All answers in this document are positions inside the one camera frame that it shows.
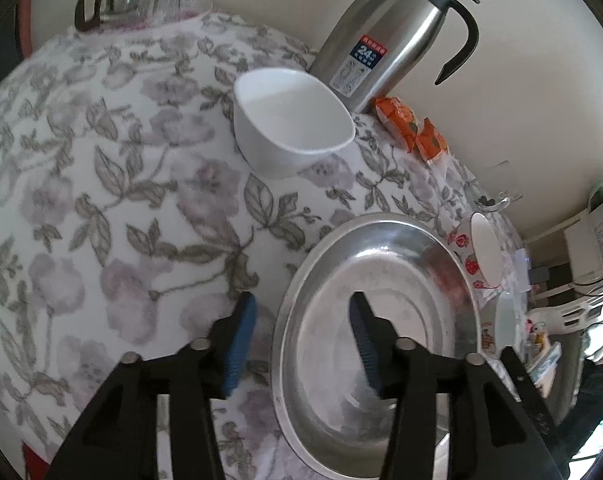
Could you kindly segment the pale blue floral bowl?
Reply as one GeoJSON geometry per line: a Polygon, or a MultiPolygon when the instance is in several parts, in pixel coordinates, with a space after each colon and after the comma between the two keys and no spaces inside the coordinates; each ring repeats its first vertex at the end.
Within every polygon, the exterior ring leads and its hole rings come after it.
{"type": "Polygon", "coordinates": [[[504,348],[515,348],[518,326],[514,297],[509,292],[500,292],[480,311],[481,351],[489,358],[498,359],[504,348]]]}

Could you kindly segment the large stainless steel basin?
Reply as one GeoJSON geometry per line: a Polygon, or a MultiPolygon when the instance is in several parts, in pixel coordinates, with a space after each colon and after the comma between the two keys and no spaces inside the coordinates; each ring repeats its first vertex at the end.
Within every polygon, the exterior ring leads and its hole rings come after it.
{"type": "Polygon", "coordinates": [[[317,474],[381,474],[405,381],[402,344],[452,361],[475,352],[476,301],[435,233],[400,214],[366,214],[311,249],[274,330],[277,420],[317,474]]]}

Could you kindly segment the strawberry pattern bowl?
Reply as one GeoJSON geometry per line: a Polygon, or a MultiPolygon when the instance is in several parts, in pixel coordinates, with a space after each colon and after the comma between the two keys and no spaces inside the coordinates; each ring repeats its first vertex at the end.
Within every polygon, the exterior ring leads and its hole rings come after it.
{"type": "Polygon", "coordinates": [[[503,277],[500,244],[488,218],[473,212],[446,237],[475,289],[496,289],[503,277]]]}

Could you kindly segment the white square bowl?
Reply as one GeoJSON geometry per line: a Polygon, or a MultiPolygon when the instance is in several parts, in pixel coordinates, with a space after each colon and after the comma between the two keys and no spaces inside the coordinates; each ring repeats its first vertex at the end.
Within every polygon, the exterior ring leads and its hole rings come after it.
{"type": "Polygon", "coordinates": [[[293,177],[355,139],[344,104],[302,70],[251,70],[236,78],[233,98],[236,144],[262,177],[293,177]]]}

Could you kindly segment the white plastic chair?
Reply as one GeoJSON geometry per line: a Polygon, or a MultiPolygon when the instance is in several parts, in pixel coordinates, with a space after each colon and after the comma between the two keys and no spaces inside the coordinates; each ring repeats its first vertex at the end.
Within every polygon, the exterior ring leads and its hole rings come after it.
{"type": "Polygon", "coordinates": [[[550,335],[565,335],[603,324],[603,295],[581,296],[563,306],[530,310],[527,318],[541,323],[550,335]]]}

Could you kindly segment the white power strip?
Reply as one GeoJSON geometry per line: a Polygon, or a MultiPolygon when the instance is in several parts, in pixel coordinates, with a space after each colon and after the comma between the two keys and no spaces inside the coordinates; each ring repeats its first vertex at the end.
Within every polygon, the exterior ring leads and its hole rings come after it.
{"type": "Polygon", "coordinates": [[[528,293],[531,285],[529,280],[529,257],[525,248],[519,248],[513,257],[514,264],[514,290],[522,300],[523,308],[527,308],[528,293]]]}

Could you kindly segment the black charger plug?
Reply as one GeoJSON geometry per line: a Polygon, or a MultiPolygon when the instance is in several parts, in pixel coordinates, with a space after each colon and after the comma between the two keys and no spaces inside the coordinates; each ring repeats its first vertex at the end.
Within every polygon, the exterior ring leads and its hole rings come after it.
{"type": "Polygon", "coordinates": [[[528,271],[530,284],[542,284],[550,279],[550,268],[548,266],[536,266],[528,271]]]}

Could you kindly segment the white shelf unit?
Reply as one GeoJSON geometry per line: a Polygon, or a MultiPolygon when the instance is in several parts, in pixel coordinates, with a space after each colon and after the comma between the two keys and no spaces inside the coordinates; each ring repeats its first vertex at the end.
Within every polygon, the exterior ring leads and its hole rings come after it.
{"type": "Polygon", "coordinates": [[[547,286],[533,301],[573,290],[576,296],[597,296],[603,287],[603,256],[597,234],[586,209],[556,226],[525,238],[524,246],[536,266],[567,263],[571,277],[555,287],[547,286]]]}

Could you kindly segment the clear glass mug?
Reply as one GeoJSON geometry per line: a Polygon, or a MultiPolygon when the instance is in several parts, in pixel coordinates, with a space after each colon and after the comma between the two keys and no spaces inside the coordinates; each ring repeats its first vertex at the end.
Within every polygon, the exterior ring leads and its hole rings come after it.
{"type": "Polygon", "coordinates": [[[509,160],[481,170],[476,179],[478,195],[475,202],[483,212],[503,211],[524,196],[509,160]]]}

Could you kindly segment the floral grey tablecloth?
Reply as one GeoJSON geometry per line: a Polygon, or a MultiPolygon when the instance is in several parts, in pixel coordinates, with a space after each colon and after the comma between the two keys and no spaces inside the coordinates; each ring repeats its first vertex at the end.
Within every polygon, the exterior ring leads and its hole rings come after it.
{"type": "Polygon", "coordinates": [[[449,233],[472,176],[391,144],[371,115],[356,140],[296,177],[255,174],[236,148],[236,78],[303,70],[312,50],[222,12],[115,37],[64,32],[0,84],[0,450],[52,460],[128,351],[180,349],[258,299],[239,388],[214,408],[231,479],[309,479],[270,398],[270,344],[297,266],[367,212],[449,233]]]}

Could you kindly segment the orange snack packet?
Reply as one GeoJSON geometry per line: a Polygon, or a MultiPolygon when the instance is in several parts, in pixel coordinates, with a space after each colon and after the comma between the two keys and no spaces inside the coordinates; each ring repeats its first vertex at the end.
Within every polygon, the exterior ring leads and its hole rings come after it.
{"type": "Polygon", "coordinates": [[[394,96],[385,96],[374,101],[374,110],[398,148],[408,153],[417,150],[416,139],[422,130],[422,122],[410,106],[394,96]]]}
{"type": "Polygon", "coordinates": [[[415,138],[415,145],[421,158],[428,164],[434,164],[449,153],[447,140],[429,118],[423,120],[422,128],[415,138]]]}

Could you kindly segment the stainless steel thermos jug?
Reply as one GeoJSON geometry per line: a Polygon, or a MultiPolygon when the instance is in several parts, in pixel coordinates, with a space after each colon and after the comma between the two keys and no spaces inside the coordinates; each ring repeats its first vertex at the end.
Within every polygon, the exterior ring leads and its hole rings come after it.
{"type": "Polygon", "coordinates": [[[352,113],[365,113],[422,60],[450,10],[466,24],[467,37],[461,50],[443,64],[435,80],[442,84],[479,43],[475,18],[459,0],[355,0],[324,41],[309,73],[352,113]]]}

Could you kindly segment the round tray under glasses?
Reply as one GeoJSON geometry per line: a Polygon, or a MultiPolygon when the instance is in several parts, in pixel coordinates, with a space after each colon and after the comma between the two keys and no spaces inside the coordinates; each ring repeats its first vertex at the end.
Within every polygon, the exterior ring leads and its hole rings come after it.
{"type": "Polygon", "coordinates": [[[137,14],[131,14],[124,16],[118,21],[104,22],[101,25],[96,25],[84,32],[77,29],[77,32],[80,35],[124,34],[125,32],[136,32],[137,30],[151,29],[163,25],[192,20],[192,18],[197,18],[211,10],[213,10],[212,6],[202,6],[202,8],[184,10],[178,12],[176,15],[164,15],[159,18],[139,18],[137,14]]]}

